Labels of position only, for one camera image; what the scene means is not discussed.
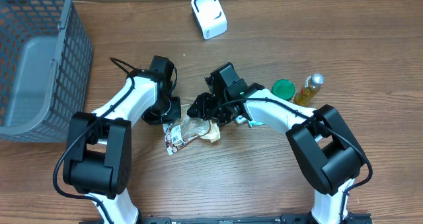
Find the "yellow dish soap bottle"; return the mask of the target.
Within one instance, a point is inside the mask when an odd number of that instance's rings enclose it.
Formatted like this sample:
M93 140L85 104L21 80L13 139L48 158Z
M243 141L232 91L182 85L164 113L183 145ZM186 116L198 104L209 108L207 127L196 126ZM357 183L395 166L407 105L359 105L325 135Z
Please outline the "yellow dish soap bottle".
M293 103L299 106L307 106L312 98L320 91L324 83L324 77L321 73L315 73L308 76L305 84L295 94Z

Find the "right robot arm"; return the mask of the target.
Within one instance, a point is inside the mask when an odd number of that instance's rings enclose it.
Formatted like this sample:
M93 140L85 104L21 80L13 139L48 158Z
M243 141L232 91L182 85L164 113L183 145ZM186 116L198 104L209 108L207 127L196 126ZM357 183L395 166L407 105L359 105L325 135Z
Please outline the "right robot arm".
M280 99L263 85L248 85L228 62L205 79L209 92L197 96L188 115L224 126L242 116L263 123L286 135L305 179L315 190L308 215L295 218L304 223L371 223L369 214L347 210L351 190L371 179L373 170L357 139L330 105L307 108Z

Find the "teal tissue pack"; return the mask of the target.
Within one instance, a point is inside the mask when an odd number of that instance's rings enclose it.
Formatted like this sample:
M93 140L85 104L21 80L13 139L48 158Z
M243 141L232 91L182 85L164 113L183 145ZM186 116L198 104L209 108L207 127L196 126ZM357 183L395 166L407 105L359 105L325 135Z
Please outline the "teal tissue pack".
M254 121L254 120L248 120L248 119L246 119L244 116L237 116L236 118L235 118L235 121L238 123L238 124L244 124L244 123L247 123L248 125L249 125L249 127L250 128L252 128L252 127L254 127L254 126L263 126L264 124L263 123L261 123L261 122L257 122L257 121Z

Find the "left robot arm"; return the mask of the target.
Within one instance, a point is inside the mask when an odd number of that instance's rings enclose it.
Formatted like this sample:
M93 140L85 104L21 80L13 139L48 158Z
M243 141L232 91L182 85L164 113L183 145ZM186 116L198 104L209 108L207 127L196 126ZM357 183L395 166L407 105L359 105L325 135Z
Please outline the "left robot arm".
M149 69L111 60L126 73L126 83L102 107L72 115L53 185L62 196L91 201L100 213L100 223L141 223L140 210L127 189L132 128L138 120L162 125L180 119L180 99L173 96L177 69L162 56L154 56Z

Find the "green lid seasoning jar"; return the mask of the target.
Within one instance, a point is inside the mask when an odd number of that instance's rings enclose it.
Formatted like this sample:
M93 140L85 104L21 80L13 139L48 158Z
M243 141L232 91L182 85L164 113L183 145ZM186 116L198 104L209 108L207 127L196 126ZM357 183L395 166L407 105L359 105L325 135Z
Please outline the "green lid seasoning jar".
M295 94L295 86L290 80L280 79L273 84L271 93L280 99L290 101Z

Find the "brown white snack bag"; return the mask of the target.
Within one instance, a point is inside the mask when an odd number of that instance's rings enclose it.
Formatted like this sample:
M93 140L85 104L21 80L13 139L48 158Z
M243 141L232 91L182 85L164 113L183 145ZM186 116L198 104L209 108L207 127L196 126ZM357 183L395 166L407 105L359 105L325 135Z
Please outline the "brown white snack bag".
M220 130L216 123L191 118L187 111L190 105L181 106L181 119L170 124L163 124L163 132L167 153L173 155L184 149L197 138L209 140L211 143L220 139Z

